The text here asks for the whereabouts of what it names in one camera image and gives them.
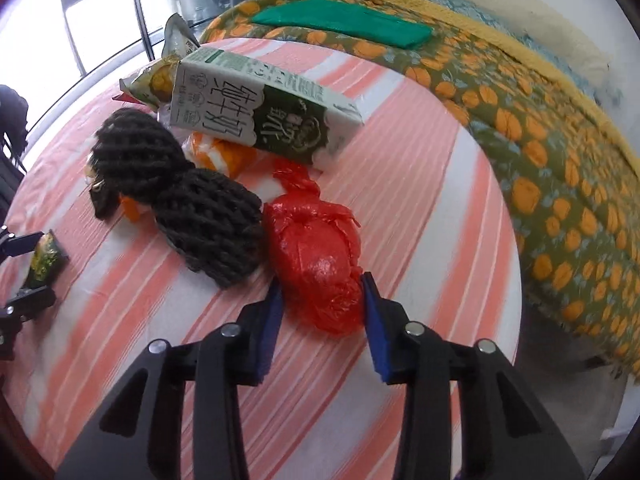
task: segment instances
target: silver screw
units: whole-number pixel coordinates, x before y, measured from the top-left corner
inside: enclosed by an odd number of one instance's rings
[[[478,341],[478,349],[484,354],[492,354],[497,350],[497,346],[490,339],[481,339]]]
[[[240,335],[240,332],[242,332],[242,329],[237,323],[227,323],[220,329],[220,333],[224,337],[237,337]]]
[[[161,354],[166,350],[166,341],[164,339],[156,339],[149,343],[148,348],[152,354]]]
[[[424,325],[417,321],[410,321],[404,326],[404,331],[407,332],[408,335],[419,336],[424,334]]]

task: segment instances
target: wall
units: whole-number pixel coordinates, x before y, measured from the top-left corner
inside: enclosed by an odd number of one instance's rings
[[[640,153],[640,40],[615,0],[542,0],[580,28],[610,56],[609,95],[622,92],[619,107],[605,107]]]

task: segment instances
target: round table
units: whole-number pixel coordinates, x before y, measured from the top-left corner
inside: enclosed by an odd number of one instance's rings
[[[513,360],[520,327],[520,269],[511,222],[489,162],[427,89],[369,61],[320,46],[223,40],[219,46],[302,73],[356,99],[366,125],[322,198],[351,208],[362,228],[360,265],[382,296],[443,338],[492,338]],[[82,174],[100,124],[122,103],[111,89],[78,113],[42,153],[6,223],[16,234],[53,229],[70,257],[56,307],[24,325],[4,394],[28,437],[55,468],[115,380],[155,338],[201,339],[265,296],[269,271],[218,290],[188,270],[152,216],[94,218]],[[239,180],[263,201],[282,190],[270,160]],[[27,257],[0,270],[4,297]],[[364,331],[335,339],[286,317],[264,384],[239,391],[252,480],[389,479],[404,390],[375,373]],[[192,478],[186,395],[182,471]],[[460,410],[453,403],[453,471]]]

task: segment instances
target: red plastic bag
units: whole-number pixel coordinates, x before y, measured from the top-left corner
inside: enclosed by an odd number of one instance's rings
[[[355,332],[364,323],[360,225],[349,208],[320,200],[304,166],[278,160],[273,176],[287,192],[264,205],[262,222],[287,307],[325,332]]]

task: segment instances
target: bedspread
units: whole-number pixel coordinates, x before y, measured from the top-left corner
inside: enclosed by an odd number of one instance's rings
[[[604,113],[537,54],[431,2],[340,0],[433,28],[419,48],[401,50],[252,23],[260,10],[290,1],[245,1],[215,19],[202,41],[322,44],[431,89],[491,160],[510,209],[528,300],[568,330],[594,338],[638,375],[638,161]]]

